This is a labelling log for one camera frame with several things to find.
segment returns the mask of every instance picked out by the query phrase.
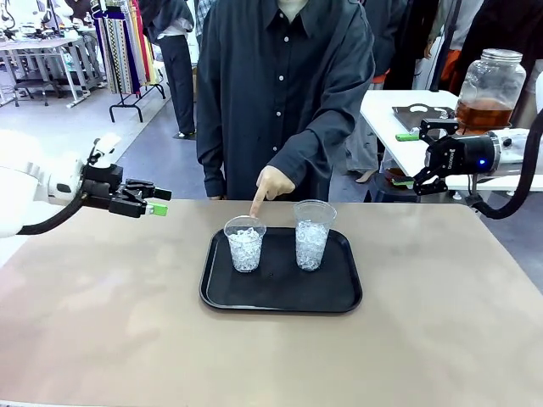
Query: cup filled with ice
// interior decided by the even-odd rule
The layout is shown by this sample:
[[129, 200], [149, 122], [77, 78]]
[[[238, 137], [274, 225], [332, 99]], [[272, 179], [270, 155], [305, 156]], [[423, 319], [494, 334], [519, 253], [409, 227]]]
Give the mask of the cup filled with ice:
[[302, 201], [294, 206], [296, 263], [300, 269], [315, 271], [321, 266], [328, 232], [337, 214], [332, 205], [323, 201]]
[[239, 216], [224, 226], [224, 234], [228, 237], [234, 268], [241, 273], [256, 270], [266, 226], [257, 218]]

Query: hand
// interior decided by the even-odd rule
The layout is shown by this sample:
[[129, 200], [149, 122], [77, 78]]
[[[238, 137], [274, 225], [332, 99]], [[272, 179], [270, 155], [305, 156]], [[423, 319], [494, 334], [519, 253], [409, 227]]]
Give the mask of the hand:
[[426, 45], [426, 48], [424, 48], [424, 58], [425, 59], [430, 59], [432, 58], [432, 47], [434, 46], [434, 42], [435, 40], [433, 41], [428, 41], [428, 44]]
[[256, 191], [250, 211], [250, 215], [254, 218], [258, 215], [264, 198], [272, 201], [280, 195], [291, 193], [296, 188], [294, 183], [286, 175], [271, 165], [264, 167], [264, 170], [262, 170], [258, 177], [256, 186], [258, 187], [258, 191]]

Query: workbench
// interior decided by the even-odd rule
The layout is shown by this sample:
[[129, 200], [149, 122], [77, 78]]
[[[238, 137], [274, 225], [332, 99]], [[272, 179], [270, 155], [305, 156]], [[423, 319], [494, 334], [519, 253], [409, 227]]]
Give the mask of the workbench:
[[[173, 201], [168, 217], [140, 220], [83, 209], [30, 239], [0, 270], [0, 399], [543, 405], [543, 297], [470, 209], [335, 204], [358, 309], [216, 312], [199, 298], [210, 239], [249, 206]], [[261, 219], [293, 226], [292, 204], [265, 203]]]
[[[428, 144], [423, 141], [398, 142], [396, 135], [407, 133], [396, 118], [393, 107], [411, 106], [423, 103], [433, 107], [456, 108], [458, 97], [450, 92], [440, 91], [368, 91], [362, 101], [361, 113], [375, 135], [386, 147], [398, 166], [407, 176], [415, 176], [424, 168]], [[503, 176], [480, 182], [480, 191], [515, 191], [520, 176]], [[446, 179], [452, 191], [467, 191], [467, 176], [448, 176]], [[535, 176], [531, 191], [543, 191], [543, 176]]]
[[[19, 72], [22, 73], [21, 59], [26, 58], [29, 68], [39, 71], [42, 81], [46, 83], [65, 78], [68, 81], [67, 89], [71, 91], [74, 99], [66, 106], [71, 108], [85, 100], [90, 95], [90, 89], [99, 86], [103, 81], [95, 46], [96, 39], [89, 35], [78, 38], [52, 38], [38, 42], [4, 42], [0, 43], [0, 59], [7, 68], [12, 85], [15, 85], [19, 78], [10, 59], [17, 64]], [[63, 58], [64, 49], [72, 58], [78, 84], [74, 83], [71, 68]]]

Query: black pants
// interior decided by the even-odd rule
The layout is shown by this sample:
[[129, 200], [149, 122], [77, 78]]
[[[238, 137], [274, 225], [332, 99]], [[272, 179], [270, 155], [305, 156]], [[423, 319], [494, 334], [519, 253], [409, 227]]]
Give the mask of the black pants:
[[190, 62], [187, 38], [165, 36], [159, 39], [159, 45], [170, 83], [177, 125], [179, 131], [187, 135], [194, 132], [193, 66]]

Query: glass jar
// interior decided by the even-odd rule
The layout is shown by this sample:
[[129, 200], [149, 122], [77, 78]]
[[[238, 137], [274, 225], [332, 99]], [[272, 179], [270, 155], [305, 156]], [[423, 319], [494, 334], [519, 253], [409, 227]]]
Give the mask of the glass jar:
[[461, 134], [483, 134], [509, 126], [526, 80], [523, 55], [506, 49], [485, 49], [467, 69], [456, 117]]

